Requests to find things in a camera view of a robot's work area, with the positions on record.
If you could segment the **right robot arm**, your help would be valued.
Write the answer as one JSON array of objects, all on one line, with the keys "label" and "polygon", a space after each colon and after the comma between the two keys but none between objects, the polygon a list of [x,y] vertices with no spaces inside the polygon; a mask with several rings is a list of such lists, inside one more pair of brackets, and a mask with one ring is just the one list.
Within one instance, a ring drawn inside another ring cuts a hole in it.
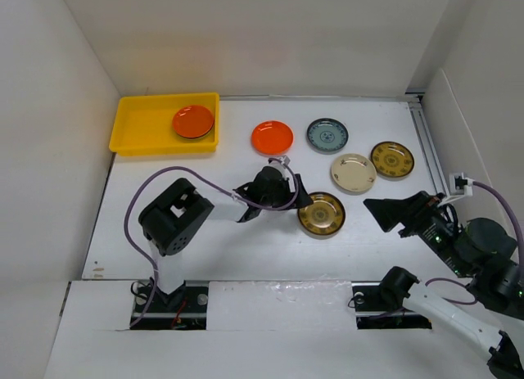
[{"label": "right robot arm", "polygon": [[474,349],[496,378],[523,376],[523,268],[512,259],[522,244],[492,219],[461,225],[442,193],[420,191],[405,199],[366,199],[364,206],[383,232],[397,225],[399,235],[419,237],[485,309],[499,315],[501,328],[489,326],[438,296],[408,270],[391,268],[377,286],[391,311],[409,310],[458,336]]}]

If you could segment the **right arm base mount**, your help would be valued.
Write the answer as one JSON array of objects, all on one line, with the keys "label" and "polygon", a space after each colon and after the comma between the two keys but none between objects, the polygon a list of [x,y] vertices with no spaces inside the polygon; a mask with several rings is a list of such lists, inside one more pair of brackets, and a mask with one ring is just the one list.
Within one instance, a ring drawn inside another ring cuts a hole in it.
[{"label": "right arm base mount", "polygon": [[352,282],[353,295],[348,308],[355,312],[358,330],[431,330],[431,321],[405,308],[389,305],[382,299],[379,281]]}]

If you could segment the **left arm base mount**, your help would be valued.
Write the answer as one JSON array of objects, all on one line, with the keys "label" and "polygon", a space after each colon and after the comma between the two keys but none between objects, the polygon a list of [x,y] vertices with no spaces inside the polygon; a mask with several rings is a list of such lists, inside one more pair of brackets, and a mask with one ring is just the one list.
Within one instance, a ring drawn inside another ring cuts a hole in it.
[{"label": "left arm base mount", "polygon": [[171,296],[160,297],[157,290],[149,308],[147,299],[152,290],[152,279],[131,284],[133,307],[129,327],[136,331],[206,329],[209,300],[208,282],[185,282]]}]

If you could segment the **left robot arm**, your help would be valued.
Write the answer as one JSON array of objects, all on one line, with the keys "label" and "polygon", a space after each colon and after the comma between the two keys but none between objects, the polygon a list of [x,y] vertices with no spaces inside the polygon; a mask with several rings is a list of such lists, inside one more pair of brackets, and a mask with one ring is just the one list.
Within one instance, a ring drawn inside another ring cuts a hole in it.
[{"label": "left robot arm", "polygon": [[197,188],[185,178],[179,178],[167,187],[138,216],[144,237],[151,244],[155,257],[145,255],[153,266],[151,292],[147,303],[156,302],[164,310],[177,309],[185,294],[182,276],[173,274],[168,261],[176,256],[194,238],[210,214],[221,209],[221,219],[246,223],[261,211],[299,210],[313,204],[299,174],[290,183],[281,171],[265,166],[253,181],[227,191],[210,181],[201,181],[228,196],[230,204],[214,204],[197,192]]}]

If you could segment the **black plate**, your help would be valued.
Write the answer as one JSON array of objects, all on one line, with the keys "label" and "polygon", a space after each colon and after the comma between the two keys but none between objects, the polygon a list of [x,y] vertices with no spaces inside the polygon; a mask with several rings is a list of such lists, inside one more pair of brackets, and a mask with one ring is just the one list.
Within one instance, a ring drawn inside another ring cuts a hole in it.
[{"label": "black plate", "polygon": [[202,141],[202,140],[206,140],[207,138],[210,138],[214,135],[215,131],[213,129],[205,132],[204,134],[200,135],[200,136],[186,136],[186,135],[182,135],[181,133],[179,132],[176,132],[176,136],[180,139],[180,140],[184,140],[186,142],[197,142],[197,141]]}]

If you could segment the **orange plate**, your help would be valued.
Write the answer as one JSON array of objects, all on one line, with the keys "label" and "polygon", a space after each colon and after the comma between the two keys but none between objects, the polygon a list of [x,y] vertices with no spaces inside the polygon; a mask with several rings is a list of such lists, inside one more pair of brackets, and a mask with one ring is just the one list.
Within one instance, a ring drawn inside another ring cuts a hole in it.
[{"label": "orange plate", "polygon": [[258,124],[251,134],[251,145],[260,154],[280,156],[286,153],[294,142],[291,128],[281,121],[269,120]]},{"label": "orange plate", "polygon": [[171,125],[183,138],[201,138],[214,127],[215,116],[204,106],[185,106],[174,115]]}]

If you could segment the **yellow brown plate front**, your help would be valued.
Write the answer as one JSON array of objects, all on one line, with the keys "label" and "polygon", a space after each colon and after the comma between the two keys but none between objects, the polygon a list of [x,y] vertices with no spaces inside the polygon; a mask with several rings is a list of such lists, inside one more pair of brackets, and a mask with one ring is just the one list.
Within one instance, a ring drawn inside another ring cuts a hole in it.
[{"label": "yellow brown plate front", "polygon": [[312,203],[297,211],[301,227],[310,235],[330,237],[337,234],[346,221],[341,201],[327,192],[312,192]]}]

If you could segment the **blue patterned plate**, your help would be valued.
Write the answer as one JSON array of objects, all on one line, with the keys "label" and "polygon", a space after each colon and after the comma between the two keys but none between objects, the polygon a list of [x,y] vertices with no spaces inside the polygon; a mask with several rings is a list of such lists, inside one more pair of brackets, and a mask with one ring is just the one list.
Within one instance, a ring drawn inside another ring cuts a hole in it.
[{"label": "blue patterned plate", "polygon": [[350,134],[346,126],[335,119],[321,118],[311,122],[306,129],[306,139],[316,151],[335,153],[346,146]]}]

